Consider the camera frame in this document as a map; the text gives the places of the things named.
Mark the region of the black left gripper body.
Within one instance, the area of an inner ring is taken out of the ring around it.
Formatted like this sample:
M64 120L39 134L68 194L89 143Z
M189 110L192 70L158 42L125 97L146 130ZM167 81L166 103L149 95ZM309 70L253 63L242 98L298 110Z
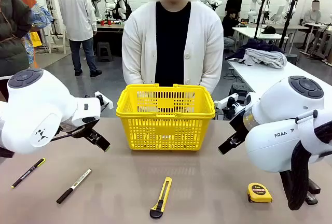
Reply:
M58 133L63 132L64 135L59 136L59 138L73 137L73 138L98 138L98 133L93 129L94 126L99 122L99 120L91 121L85 123L80 127L75 127L68 123L62 123L59 126Z

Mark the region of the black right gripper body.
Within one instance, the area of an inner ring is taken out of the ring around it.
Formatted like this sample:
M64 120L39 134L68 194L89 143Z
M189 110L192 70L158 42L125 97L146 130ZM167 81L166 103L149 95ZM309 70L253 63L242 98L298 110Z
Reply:
M244 125L243 116L245 110L238 112L230 121L230 125L235 130L235 134L231 136L232 142L243 142L249 133L248 129Z

